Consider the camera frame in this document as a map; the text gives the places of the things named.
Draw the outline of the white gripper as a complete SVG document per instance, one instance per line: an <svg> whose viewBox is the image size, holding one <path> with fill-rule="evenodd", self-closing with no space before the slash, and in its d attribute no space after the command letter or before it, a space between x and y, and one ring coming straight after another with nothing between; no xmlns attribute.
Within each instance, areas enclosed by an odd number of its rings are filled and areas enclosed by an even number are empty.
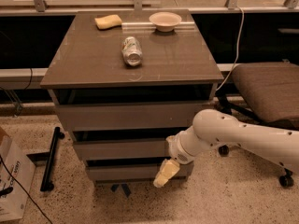
<svg viewBox="0 0 299 224"><path fill-rule="evenodd" d="M166 138L169 149L168 153L172 159L165 159L160 170L155 176L153 185L156 188L163 187L180 170L180 164L186 165L194 161L194 156L188 154L183 148L177 135L170 135Z"/></svg>

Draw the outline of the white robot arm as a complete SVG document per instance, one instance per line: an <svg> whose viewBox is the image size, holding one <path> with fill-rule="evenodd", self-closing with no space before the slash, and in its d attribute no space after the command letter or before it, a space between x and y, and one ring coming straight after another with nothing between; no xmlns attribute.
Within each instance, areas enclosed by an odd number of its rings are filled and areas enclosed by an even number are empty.
<svg viewBox="0 0 299 224"><path fill-rule="evenodd" d="M180 168L204 151L224 145L242 147L285 169L279 178L282 187L293 185L292 174L299 173L299 132L248 124L214 109L198 112L192 126L166 138L170 157L162 162L153 185L163 187Z"/></svg>

